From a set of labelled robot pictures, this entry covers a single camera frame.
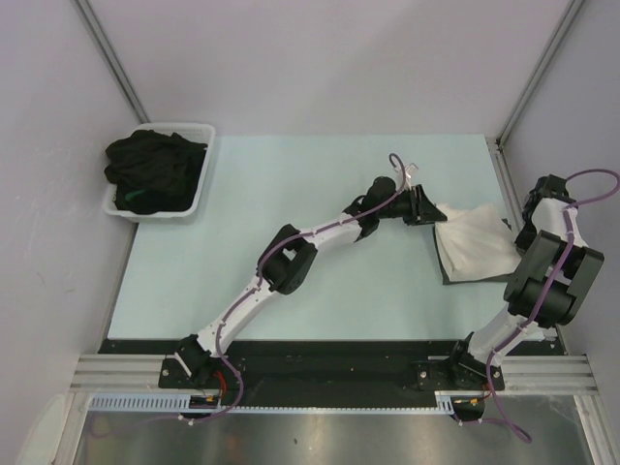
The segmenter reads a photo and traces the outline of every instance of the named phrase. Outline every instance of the crumpled dark fabric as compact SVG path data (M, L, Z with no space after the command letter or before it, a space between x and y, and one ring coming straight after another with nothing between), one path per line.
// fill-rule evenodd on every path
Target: crumpled dark fabric
M108 181L116 184L119 210L148 215L184 211L193 202L207 145L154 131L137 130L107 149Z

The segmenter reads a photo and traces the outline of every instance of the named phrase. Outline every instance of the metal corner post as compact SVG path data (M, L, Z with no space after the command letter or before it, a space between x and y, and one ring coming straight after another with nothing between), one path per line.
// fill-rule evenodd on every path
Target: metal corner post
M506 142L511 136L512 130L514 126L518 122L519 118L523 114L523 111L526 109L527 105L532 100L534 93L538 89L539 85L543 81L543 78L548 71L553 59L557 55L560 47L565 42L566 38L569 35L569 32L572 30L575 21L579 15L579 13L583 10L583 7L586 5L587 0L571 0L567 9L564 11L560 22L555 27L553 34L551 34L551 38L544 48L544 52L539 58L536 67L534 68L534 72L528 79L525 84L525 88L519 95L516 104L514 105L511 115L508 120L504 124L502 131L497 137L497 143L500 149L504 148Z
M136 89L134 89L134 86L129 80L129 77L118 59L118 56L116 55L116 52L114 51L114 48L112 47L108 36L101 25L101 22L97 18L97 15L95 15L90 2L88 0L71 1L75 5L77 13L84 22L84 26L90 33L95 46L101 52L102 57L106 61L106 64L114 77L114 80L118 84L118 88L136 115L136 118L140 123L150 122L148 114L146 114L146 110L142 106L140 98L136 93Z

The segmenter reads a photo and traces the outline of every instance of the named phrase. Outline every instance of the wall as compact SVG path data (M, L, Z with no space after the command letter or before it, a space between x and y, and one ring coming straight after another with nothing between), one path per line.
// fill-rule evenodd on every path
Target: wall
M131 228L103 148L136 125L68 0L0 4L0 463L94 349Z
M521 196L547 173L586 168L620 171L620 2L589 2L542 87L509 140L511 173ZM613 186L603 175L572 181L577 199ZM579 229L605 254L584 306L566 328L573 353L590 357L604 402L620 431L620 196L579 210Z
M496 136L568 0L93 0L155 121Z

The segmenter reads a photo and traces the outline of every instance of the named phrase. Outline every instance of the folded white towel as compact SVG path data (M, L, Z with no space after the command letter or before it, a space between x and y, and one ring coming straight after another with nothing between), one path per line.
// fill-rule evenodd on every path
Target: folded white towel
M448 217L435 224L437 251L451 282L479 281L514 272L521 257L495 205L457 210L437 205Z

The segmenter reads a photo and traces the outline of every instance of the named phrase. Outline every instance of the white plastic basket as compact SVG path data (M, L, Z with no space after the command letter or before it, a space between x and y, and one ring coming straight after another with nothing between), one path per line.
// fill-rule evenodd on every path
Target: white plastic basket
M164 223L174 221L188 222L192 220L201 199L202 187L204 184L204 179L206 178L206 169L209 164L211 149L213 148L213 140L215 139L215 128L208 124L198 123L147 123L140 124L134 131L138 129L152 130L156 133L165 134L168 136L172 133L177 133L192 142L207 144L206 153L204 154L204 162L202 163L201 177L198 181L198 188L196 189L192 206L185 211L158 211L152 215L138 215L133 211L118 210L114 204L114 200L116 198L116 185L110 184L106 189L106 194L104 196L104 211L108 215L127 218L134 223Z

